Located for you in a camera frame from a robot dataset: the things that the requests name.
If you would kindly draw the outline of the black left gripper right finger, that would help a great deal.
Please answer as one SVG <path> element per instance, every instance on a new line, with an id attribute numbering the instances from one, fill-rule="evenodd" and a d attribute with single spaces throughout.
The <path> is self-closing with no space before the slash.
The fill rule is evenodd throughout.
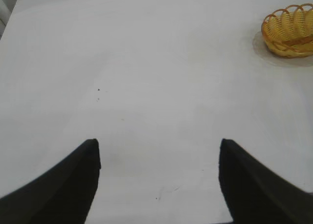
<path id="1" fill-rule="evenodd" d="M 232 139 L 222 139 L 219 183 L 235 224 L 311 224 L 313 195 L 286 181 Z"/>

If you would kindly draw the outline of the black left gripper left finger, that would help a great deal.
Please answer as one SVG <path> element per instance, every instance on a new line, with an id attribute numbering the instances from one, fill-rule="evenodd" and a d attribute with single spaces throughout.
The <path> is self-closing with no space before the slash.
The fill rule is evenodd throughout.
<path id="1" fill-rule="evenodd" d="M 88 139 L 38 178 L 0 200 L 2 224 L 83 224 L 101 169 L 99 143 Z"/>

